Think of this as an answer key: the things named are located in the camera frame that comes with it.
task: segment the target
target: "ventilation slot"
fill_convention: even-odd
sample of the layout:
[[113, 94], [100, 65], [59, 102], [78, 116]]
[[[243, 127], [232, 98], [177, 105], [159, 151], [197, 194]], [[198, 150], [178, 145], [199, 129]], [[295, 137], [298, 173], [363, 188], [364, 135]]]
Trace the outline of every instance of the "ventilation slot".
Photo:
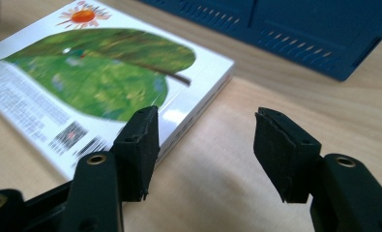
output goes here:
[[336, 61], [339, 60], [339, 57], [335, 57], [330, 50], [274, 30], [262, 31], [257, 43], [264, 48], [283, 54], [295, 61], [308, 63], [328, 71], [334, 69]]
[[164, 5], [165, 4], [165, 1], [163, 0], [148, 0], [148, 2], [150, 3], [155, 3], [155, 4], [158, 4], [158, 5]]
[[240, 18], [189, 1], [181, 1], [181, 14], [225, 31], [235, 31]]

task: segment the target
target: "green leaf illustration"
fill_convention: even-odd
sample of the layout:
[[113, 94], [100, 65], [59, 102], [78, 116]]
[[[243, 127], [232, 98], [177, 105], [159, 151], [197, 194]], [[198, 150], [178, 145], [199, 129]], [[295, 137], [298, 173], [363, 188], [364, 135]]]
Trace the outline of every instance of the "green leaf illustration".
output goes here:
[[143, 31], [86, 29], [46, 37], [4, 60], [82, 113], [128, 121], [137, 109], [164, 103], [167, 77], [190, 84], [177, 72], [195, 56]]

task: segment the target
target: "wooden table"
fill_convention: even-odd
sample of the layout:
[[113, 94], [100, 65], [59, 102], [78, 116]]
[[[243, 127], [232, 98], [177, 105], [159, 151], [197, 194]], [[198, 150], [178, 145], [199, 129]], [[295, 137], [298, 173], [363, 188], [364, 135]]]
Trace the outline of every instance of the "wooden table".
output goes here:
[[[0, 0], [0, 41], [70, 1]], [[382, 43], [345, 82], [133, 0], [106, 4], [237, 63], [233, 79], [154, 173], [126, 231], [312, 231], [309, 203], [287, 205], [252, 150], [258, 106], [282, 111], [322, 144], [362, 161], [382, 185]], [[64, 179], [0, 117], [0, 189], [25, 199]]]

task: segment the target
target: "book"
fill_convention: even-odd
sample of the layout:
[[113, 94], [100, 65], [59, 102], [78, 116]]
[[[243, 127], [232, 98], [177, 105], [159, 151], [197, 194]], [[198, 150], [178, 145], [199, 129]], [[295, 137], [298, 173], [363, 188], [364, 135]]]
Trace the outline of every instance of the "book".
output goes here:
[[133, 113], [159, 108], [157, 163], [230, 79], [234, 62], [95, 0], [0, 42], [0, 114], [67, 180]]

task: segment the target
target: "barcode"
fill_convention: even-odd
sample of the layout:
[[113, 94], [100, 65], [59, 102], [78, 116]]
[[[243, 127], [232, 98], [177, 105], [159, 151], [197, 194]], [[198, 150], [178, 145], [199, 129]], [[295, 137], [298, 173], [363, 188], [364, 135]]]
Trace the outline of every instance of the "barcode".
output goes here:
[[83, 156], [87, 154], [90, 154], [93, 152], [107, 151], [109, 149], [110, 148], [108, 147], [105, 140], [95, 137], [75, 155], [76, 155], [76, 159], [79, 160], [80, 158], [82, 158]]
[[80, 124], [73, 122], [55, 136], [48, 145], [59, 155], [62, 155], [69, 151], [87, 132]]

